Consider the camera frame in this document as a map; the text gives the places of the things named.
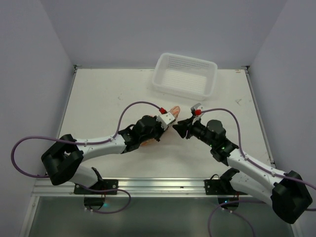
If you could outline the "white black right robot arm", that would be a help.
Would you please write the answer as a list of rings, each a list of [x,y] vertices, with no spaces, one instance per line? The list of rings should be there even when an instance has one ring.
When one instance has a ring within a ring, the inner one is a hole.
[[[241,147],[226,137],[219,120],[203,125],[191,117],[178,122],[173,128],[181,138],[196,137],[208,145],[213,158],[230,167],[228,177],[220,181],[222,192],[246,193],[272,207],[283,221],[293,224],[312,204],[313,199],[300,174],[288,173],[270,167],[245,154]]]

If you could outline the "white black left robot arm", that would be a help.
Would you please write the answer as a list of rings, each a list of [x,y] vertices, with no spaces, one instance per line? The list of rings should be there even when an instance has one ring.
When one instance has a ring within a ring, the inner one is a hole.
[[[41,161],[53,185],[72,182],[97,194],[105,186],[102,177],[96,168],[87,168],[82,162],[105,155],[129,153],[152,139],[159,141],[174,121],[171,113],[143,116],[117,135],[105,137],[105,143],[100,139],[76,140],[66,134],[41,156]]]

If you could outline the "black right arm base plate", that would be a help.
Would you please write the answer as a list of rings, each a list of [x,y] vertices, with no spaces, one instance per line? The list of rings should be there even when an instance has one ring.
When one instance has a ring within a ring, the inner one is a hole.
[[[213,177],[209,179],[205,179],[204,182],[204,190],[206,195],[246,195],[246,193],[236,191],[230,184],[232,177],[228,175],[222,175],[218,179],[214,179]]]

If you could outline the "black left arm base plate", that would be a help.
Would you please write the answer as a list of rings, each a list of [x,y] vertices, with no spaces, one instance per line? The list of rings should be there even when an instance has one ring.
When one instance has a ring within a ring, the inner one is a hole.
[[[89,190],[81,187],[80,185],[76,184],[76,186],[74,188],[74,194],[76,194],[76,195],[101,195],[101,194],[105,195],[106,193],[96,192],[95,190],[101,191],[101,190],[114,189],[114,191],[110,191],[110,192],[108,192],[108,194],[109,195],[116,195],[117,194],[116,188],[118,188],[118,187],[119,187],[118,179],[103,179],[103,181],[98,181],[92,187],[89,187],[90,189],[92,189],[94,191],[89,191]]]

